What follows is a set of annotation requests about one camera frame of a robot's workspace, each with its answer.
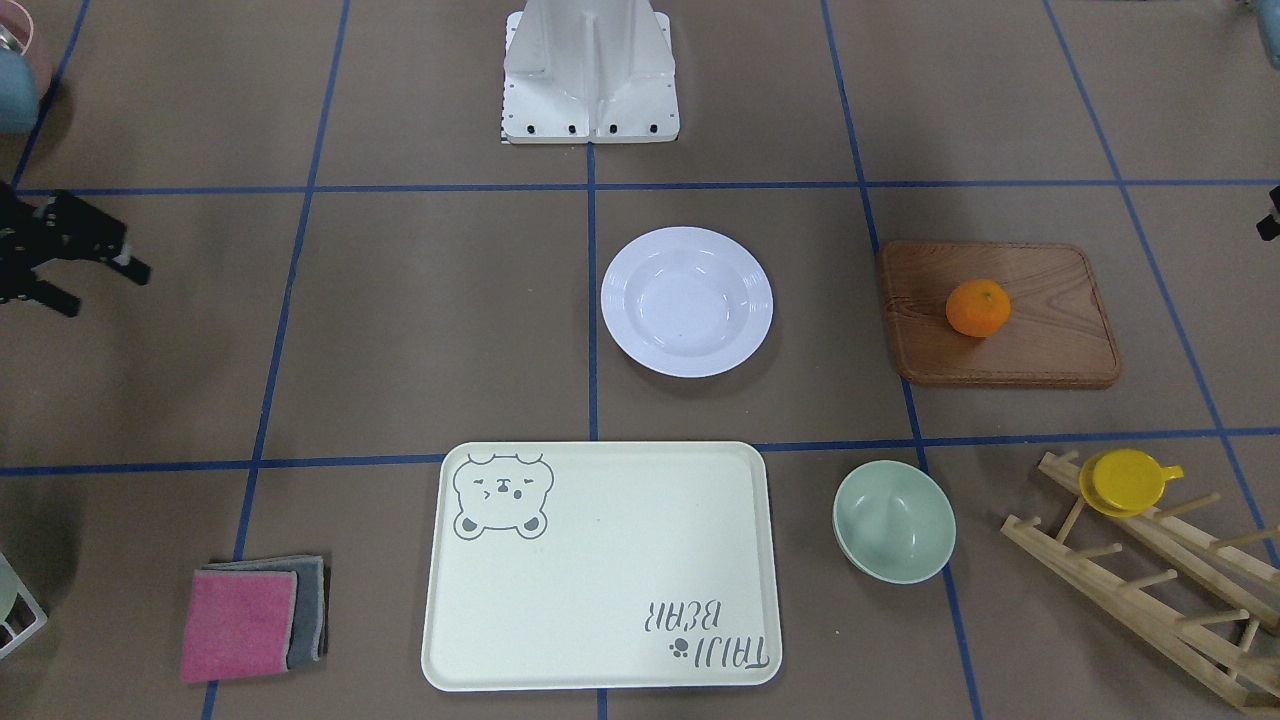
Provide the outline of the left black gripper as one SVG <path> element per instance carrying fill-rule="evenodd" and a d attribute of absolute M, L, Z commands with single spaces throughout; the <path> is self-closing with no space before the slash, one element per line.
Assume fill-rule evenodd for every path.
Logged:
<path fill-rule="evenodd" d="M 1270 206 L 1267 214 L 1257 222 L 1257 234 L 1265 242 L 1271 242 L 1280 236 L 1280 187 L 1275 186 L 1268 191 Z"/>

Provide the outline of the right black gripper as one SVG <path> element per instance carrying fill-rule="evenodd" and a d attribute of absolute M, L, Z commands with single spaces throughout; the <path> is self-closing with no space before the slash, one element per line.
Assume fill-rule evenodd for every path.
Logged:
<path fill-rule="evenodd" d="M 74 318 L 81 300 L 42 281 L 36 269 L 51 260 L 99 263 L 134 284 L 151 268 L 129 254 L 127 224 L 65 190 L 37 208 L 1 183 L 1 300 L 31 301 Z"/>

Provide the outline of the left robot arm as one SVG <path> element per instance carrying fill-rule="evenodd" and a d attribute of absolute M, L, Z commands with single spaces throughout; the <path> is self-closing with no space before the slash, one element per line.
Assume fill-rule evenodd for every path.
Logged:
<path fill-rule="evenodd" d="M 1244 4 L 1254 14 L 1266 59 L 1275 70 L 1279 70 L 1279 1 L 1258 0 L 1244 1 Z M 1256 224 L 1256 229 L 1265 242 L 1275 241 L 1279 237 L 1277 184 L 1270 190 L 1268 200 L 1271 202 L 1268 214 Z"/>

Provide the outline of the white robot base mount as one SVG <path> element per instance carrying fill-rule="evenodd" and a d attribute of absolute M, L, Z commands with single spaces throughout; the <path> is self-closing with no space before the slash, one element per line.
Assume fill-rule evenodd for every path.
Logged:
<path fill-rule="evenodd" d="M 649 1 L 529 1 L 506 18 L 500 137 L 666 143 L 681 117 L 669 17 Z"/>

